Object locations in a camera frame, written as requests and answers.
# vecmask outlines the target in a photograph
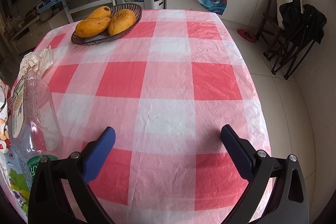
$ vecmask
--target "plastic bottle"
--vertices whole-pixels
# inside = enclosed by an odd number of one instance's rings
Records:
[[[11,143],[29,188],[41,157],[60,157],[62,133],[47,83],[29,71],[13,92]]]

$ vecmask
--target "metal screw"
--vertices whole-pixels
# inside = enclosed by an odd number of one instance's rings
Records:
[[[290,159],[291,161],[297,161],[297,157],[296,157],[295,155],[290,155],[290,156],[289,156],[289,159]]]
[[[259,157],[265,158],[266,155],[267,155],[267,154],[266,154],[266,152],[265,152],[264,150],[259,150],[259,151],[258,151],[258,156],[259,156]]]
[[[47,160],[48,160],[48,157],[43,156],[43,157],[40,159],[40,162],[45,163],[45,162],[47,162]]]
[[[73,152],[73,153],[71,153],[71,155],[70,155],[70,157],[71,157],[72,159],[77,159],[77,158],[79,158],[79,156],[80,156],[79,152]]]

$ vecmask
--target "black cloth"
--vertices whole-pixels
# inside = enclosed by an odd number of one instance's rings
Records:
[[[321,40],[324,36],[323,27],[327,23],[327,19],[323,13],[312,5],[305,4],[303,8],[304,12],[302,14],[300,0],[293,0],[292,2],[280,5],[279,11],[283,18],[282,23],[285,28],[286,39],[290,39],[293,44],[299,46],[305,31],[305,26],[308,26],[303,39],[302,48],[308,45],[312,40],[321,44]]]

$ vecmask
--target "wooden chair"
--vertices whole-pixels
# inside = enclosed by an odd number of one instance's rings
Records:
[[[259,37],[262,37],[263,40],[265,41],[265,43],[267,44],[268,48],[264,52],[264,56],[266,56],[266,57],[268,56],[269,53],[274,53],[273,47],[276,45],[276,43],[279,43],[280,45],[282,45],[282,43],[280,42],[279,38],[280,37],[285,38],[285,32],[284,32],[284,30],[280,29],[277,17],[273,18],[270,15],[268,15],[270,7],[271,7],[271,3],[272,3],[272,0],[268,0],[266,12],[263,13],[264,18],[263,18],[263,20],[261,22],[261,25],[259,27],[259,30],[258,30],[256,36],[255,36],[256,39],[259,39]],[[267,20],[276,29],[275,33],[272,33],[270,31],[264,29]],[[270,35],[273,36],[271,42],[268,42],[268,40],[265,37],[265,35],[263,34],[263,32],[267,33],[267,34],[270,34]]]

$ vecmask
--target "brown woven basket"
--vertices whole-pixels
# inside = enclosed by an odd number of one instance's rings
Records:
[[[109,35],[109,32],[107,29],[101,32],[100,34],[94,37],[89,37],[89,38],[81,38],[78,35],[76,35],[76,32],[73,32],[71,36],[72,43],[77,44],[77,45],[97,45],[103,42],[111,42],[113,40],[116,40],[124,36],[130,30],[132,30],[134,26],[140,21],[141,16],[142,16],[142,8],[140,5],[137,5],[137,4],[125,3],[125,4],[116,5],[116,6],[111,6],[110,8],[111,8],[110,17],[112,17],[116,12],[122,9],[129,9],[133,11],[133,13],[135,14],[136,22],[132,26],[130,26],[127,30],[124,30],[123,32],[117,33],[113,36]]]

